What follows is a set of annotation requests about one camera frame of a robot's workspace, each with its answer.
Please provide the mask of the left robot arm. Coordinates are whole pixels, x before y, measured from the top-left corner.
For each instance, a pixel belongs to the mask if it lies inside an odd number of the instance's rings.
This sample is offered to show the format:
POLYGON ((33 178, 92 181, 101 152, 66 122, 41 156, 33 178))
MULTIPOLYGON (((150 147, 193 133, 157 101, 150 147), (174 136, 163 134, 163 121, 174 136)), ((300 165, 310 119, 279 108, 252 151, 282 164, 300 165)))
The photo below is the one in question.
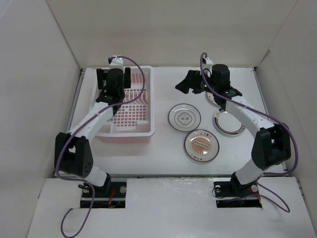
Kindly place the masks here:
POLYGON ((98 196, 110 193, 111 179, 93 160, 90 143, 101 127, 123 104, 125 89, 131 87, 131 69, 97 69, 97 81, 103 85, 93 108, 71 131, 60 132, 55 138, 54 166, 57 174, 76 176, 78 181, 90 183, 98 196))

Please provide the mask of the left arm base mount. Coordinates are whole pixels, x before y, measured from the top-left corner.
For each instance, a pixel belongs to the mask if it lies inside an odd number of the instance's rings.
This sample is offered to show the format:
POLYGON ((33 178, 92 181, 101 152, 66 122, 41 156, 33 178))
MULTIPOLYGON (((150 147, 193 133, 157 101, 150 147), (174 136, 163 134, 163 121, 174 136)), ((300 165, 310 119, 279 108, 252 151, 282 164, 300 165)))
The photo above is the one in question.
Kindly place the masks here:
MULTIPOLYGON (((82 189, 80 208, 89 208, 92 200, 92 189, 86 184, 78 185, 82 189)), ((95 199, 92 208, 125 208, 127 181, 115 179, 104 190, 95 186, 95 199)))

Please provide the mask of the green red rimmed plate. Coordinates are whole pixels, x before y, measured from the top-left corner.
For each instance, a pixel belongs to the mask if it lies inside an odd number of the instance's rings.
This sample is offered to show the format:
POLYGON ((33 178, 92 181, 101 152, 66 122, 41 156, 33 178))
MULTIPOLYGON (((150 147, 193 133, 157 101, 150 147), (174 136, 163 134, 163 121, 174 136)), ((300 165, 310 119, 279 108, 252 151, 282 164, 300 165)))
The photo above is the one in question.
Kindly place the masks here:
POLYGON ((246 129, 238 119, 223 109, 214 113, 213 123, 216 129, 228 136, 238 136, 246 129))

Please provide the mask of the white plate black clover outline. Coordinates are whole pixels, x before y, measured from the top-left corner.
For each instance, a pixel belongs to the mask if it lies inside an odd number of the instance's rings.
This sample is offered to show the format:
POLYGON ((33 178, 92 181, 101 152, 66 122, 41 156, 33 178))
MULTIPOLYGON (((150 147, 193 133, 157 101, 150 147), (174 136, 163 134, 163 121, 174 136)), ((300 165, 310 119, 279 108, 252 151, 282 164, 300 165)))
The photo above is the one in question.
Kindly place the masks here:
POLYGON ((169 124, 180 132, 190 132, 198 128, 201 123, 199 110, 190 104, 178 104, 168 113, 169 124))

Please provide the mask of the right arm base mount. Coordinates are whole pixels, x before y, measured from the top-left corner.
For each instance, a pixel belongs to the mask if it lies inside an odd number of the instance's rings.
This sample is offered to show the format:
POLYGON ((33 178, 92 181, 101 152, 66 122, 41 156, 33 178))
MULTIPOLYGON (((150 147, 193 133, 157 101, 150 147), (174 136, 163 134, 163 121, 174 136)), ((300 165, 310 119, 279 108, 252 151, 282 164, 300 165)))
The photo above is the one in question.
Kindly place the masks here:
POLYGON ((214 181, 212 194, 217 208, 262 208, 255 182, 236 187, 232 181, 214 181))

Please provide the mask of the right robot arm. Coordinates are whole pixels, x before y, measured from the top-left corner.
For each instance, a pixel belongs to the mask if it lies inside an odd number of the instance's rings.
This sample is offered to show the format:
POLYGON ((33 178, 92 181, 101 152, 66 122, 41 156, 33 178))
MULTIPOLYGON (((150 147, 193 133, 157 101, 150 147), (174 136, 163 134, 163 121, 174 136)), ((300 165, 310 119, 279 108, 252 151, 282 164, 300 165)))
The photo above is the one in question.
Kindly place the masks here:
POLYGON ((231 176, 229 189, 234 195, 245 192, 248 185, 272 166, 290 159, 288 127, 271 122, 265 114, 251 108, 242 93, 231 86, 230 70, 226 65, 213 65, 210 76, 204 69, 190 70, 175 89, 184 94, 212 93, 215 102, 238 119, 253 136, 251 159, 231 176))

